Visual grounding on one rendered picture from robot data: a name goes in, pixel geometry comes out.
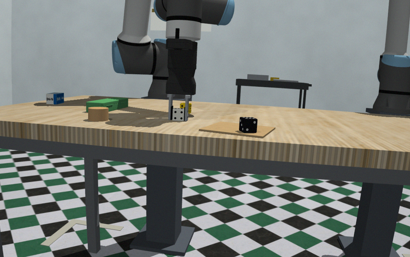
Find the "background table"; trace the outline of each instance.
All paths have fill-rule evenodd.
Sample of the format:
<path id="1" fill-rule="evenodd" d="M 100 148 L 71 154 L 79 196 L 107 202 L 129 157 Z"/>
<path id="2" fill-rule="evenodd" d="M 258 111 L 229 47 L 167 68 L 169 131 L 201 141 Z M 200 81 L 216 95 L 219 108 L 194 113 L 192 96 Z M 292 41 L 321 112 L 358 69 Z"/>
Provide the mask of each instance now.
<path id="1" fill-rule="evenodd" d="M 298 83 L 298 82 L 290 82 L 290 81 L 245 80 L 245 79 L 237 79 L 236 85 L 238 86 L 236 90 L 236 103 L 237 104 L 239 104 L 239 97 L 241 95 L 241 86 L 260 86 L 260 87 L 299 89 L 300 97 L 298 99 L 298 108 L 300 108 L 301 103 L 302 103 L 302 90 L 303 90 L 303 109 L 305 109 L 305 103 L 306 103 L 306 90 L 308 90 L 309 87 L 311 86 L 311 84 L 308 84 L 308 83 Z"/>
<path id="2" fill-rule="evenodd" d="M 89 252 L 100 249 L 97 159 L 103 159 L 147 164 L 146 225 L 134 249 L 184 255 L 193 231 L 181 226 L 187 167 L 363 182 L 354 238 L 341 236 L 341 247 L 347 256 L 397 256 L 391 245 L 403 185 L 410 185 L 409 117 L 195 101 L 189 121 L 174 122 L 167 100 L 130 98 L 109 121 L 88 122 L 86 101 L 102 98 L 0 107 L 0 148 L 84 158 Z M 265 138 L 199 131 L 247 116 L 276 129 Z"/>

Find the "tiled floor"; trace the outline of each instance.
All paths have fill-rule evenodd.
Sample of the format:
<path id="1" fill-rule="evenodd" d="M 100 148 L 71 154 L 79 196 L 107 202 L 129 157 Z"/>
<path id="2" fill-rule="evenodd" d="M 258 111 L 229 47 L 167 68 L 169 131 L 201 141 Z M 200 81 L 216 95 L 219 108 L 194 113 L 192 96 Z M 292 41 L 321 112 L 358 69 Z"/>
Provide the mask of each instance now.
<path id="1" fill-rule="evenodd" d="M 99 161 L 98 171 L 100 222 L 124 227 L 100 229 L 107 247 L 99 257 L 165 256 L 128 247 L 146 223 L 146 166 Z M 182 225 L 195 227 L 186 257 L 341 255 L 337 236 L 353 236 L 360 190 L 356 182 L 185 169 Z M 82 158 L 0 149 L 5 257 L 91 256 L 82 225 L 40 245 L 69 220 L 86 220 L 84 195 Z M 410 186 L 393 246 L 410 254 Z"/>

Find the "black die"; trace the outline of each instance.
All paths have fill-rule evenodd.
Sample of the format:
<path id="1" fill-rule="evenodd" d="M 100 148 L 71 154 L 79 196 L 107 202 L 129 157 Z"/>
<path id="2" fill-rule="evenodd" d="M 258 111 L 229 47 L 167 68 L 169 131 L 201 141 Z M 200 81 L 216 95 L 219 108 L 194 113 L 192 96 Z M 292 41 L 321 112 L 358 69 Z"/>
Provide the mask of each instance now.
<path id="1" fill-rule="evenodd" d="M 243 133 L 256 133 L 257 119 L 253 117 L 239 117 L 239 130 Z"/>

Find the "green block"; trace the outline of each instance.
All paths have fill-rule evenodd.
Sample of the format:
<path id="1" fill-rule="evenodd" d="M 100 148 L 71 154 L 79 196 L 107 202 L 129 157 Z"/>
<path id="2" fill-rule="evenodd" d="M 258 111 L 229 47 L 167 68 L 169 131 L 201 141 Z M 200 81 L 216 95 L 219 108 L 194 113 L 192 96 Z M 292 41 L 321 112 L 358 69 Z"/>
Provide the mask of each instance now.
<path id="1" fill-rule="evenodd" d="M 88 112 L 89 107 L 108 107 L 108 111 L 114 111 L 118 107 L 118 100 L 105 98 L 95 101 L 86 102 L 86 112 Z"/>
<path id="2" fill-rule="evenodd" d="M 118 107 L 116 109 L 122 109 L 122 108 L 127 108 L 128 107 L 128 98 L 126 97 L 112 97 L 110 99 L 116 99 L 118 100 Z"/>

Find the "wooden board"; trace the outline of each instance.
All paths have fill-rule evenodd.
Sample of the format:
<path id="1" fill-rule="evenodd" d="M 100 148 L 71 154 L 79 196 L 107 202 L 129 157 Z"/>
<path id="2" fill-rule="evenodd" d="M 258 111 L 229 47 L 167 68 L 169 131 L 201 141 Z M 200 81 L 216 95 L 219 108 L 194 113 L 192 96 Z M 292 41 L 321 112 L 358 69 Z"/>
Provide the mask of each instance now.
<path id="1" fill-rule="evenodd" d="M 212 133 L 221 133 L 221 134 L 228 134 L 228 135 L 239 135 L 245 137 L 255 137 L 255 138 L 264 138 L 268 133 L 272 132 L 275 128 L 274 127 L 265 127 L 260 126 L 257 124 L 257 132 L 256 133 L 243 133 L 239 130 L 238 123 L 232 122 L 218 122 L 206 127 L 202 127 L 199 131 L 206 131 Z"/>
<path id="2" fill-rule="evenodd" d="M 109 121 L 89 122 L 86 102 L 66 97 L 0 106 L 0 136 L 193 155 L 410 171 L 410 118 L 355 112 L 192 101 L 187 122 L 169 121 L 168 101 L 130 98 Z M 184 101 L 173 101 L 177 108 Z M 264 138 L 210 133 L 217 122 L 255 117 Z"/>

